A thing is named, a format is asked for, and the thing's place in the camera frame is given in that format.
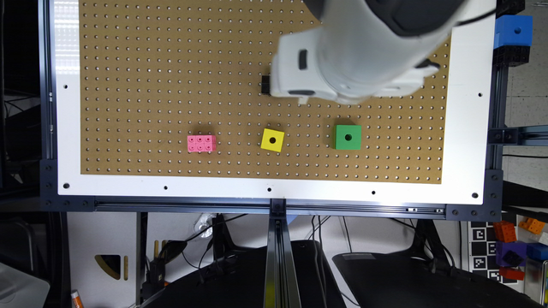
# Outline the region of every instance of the purple block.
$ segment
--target purple block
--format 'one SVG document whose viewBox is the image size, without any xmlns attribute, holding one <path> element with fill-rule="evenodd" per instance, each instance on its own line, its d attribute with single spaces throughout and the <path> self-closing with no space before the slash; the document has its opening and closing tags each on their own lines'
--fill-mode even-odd
<svg viewBox="0 0 548 308">
<path fill-rule="evenodd" d="M 504 255 L 509 251 L 515 252 L 518 256 L 522 257 L 523 262 L 521 262 L 519 266 L 525 266 L 525 260 L 527 259 L 527 243 L 520 241 L 503 243 L 502 241 L 497 241 L 496 262 L 498 266 L 511 266 L 503 260 Z"/>
</svg>

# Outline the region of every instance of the orange block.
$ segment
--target orange block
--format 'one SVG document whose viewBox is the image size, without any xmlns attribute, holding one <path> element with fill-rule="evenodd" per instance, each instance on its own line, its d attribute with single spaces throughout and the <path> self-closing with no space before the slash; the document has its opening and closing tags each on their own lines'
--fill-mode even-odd
<svg viewBox="0 0 548 308">
<path fill-rule="evenodd" d="M 495 228 L 495 235 L 497 236 L 497 240 L 500 240 L 504 243 L 517 241 L 513 223 L 506 221 L 494 222 L 493 227 Z"/>
<path fill-rule="evenodd" d="M 528 218 L 526 222 L 519 223 L 520 228 L 524 228 L 532 234 L 540 234 L 545 227 L 543 222 L 539 222 L 536 219 Z"/>
<path fill-rule="evenodd" d="M 518 269 L 512 269 L 512 268 L 501 267 L 498 270 L 498 274 L 500 274 L 504 278 L 514 279 L 514 280 L 523 280 L 523 278 L 525 278 L 524 272 Z"/>
</svg>

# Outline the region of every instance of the blue block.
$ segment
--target blue block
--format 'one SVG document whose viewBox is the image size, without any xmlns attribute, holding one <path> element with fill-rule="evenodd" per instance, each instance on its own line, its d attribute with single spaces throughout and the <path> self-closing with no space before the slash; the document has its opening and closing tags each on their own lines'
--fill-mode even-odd
<svg viewBox="0 0 548 308">
<path fill-rule="evenodd" d="M 527 256 L 536 260 L 548 260 L 548 246 L 540 243 L 527 244 Z"/>
<path fill-rule="evenodd" d="M 533 43 L 533 17 L 503 15 L 495 22 L 495 46 L 531 46 Z"/>
</svg>

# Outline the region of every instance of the orange marker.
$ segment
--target orange marker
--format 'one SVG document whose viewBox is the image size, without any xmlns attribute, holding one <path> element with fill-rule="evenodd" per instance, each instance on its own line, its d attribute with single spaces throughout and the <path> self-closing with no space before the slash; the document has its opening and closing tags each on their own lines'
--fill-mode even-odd
<svg viewBox="0 0 548 308">
<path fill-rule="evenodd" d="M 82 304 L 82 300 L 80 299 L 80 295 L 78 294 L 78 291 L 74 290 L 70 296 L 72 296 L 72 301 L 74 302 L 74 306 L 76 308 L 84 308 L 84 305 Z"/>
</svg>

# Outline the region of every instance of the yellow block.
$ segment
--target yellow block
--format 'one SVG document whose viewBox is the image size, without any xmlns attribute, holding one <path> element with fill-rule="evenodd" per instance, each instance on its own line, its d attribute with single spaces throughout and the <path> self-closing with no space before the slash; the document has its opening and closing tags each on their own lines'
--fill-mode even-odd
<svg viewBox="0 0 548 308">
<path fill-rule="evenodd" d="M 273 129 L 265 128 L 263 132 L 263 141 L 260 148 L 268 151 L 282 151 L 284 132 L 278 132 Z"/>
</svg>

